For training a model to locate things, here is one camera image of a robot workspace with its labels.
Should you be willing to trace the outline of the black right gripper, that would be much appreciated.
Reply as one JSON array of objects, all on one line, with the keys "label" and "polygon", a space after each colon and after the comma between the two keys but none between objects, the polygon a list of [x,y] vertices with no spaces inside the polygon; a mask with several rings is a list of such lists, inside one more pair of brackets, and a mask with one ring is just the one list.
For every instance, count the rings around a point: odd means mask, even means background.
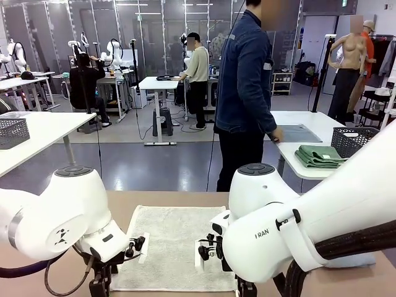
[{"label": "black right gripper", "polygon": [[236,276],[238,285],[238,296],[240,297],[257,297],[257,287],[254,283],[248,282],[238,275]]}]

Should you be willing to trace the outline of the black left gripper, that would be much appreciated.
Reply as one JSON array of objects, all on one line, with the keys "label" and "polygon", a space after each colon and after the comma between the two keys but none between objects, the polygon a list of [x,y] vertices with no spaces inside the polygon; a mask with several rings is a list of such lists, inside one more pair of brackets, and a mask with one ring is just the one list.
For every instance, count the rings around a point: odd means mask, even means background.
[{"label": "black left gripper", "polygon": [[108,262],[101,262],[98,259],[93,260],[92,269],[95,277],[89,283],[91,297],[107,297],[110,295],[112,275],[118,273],[118,264],[117,258]]}]

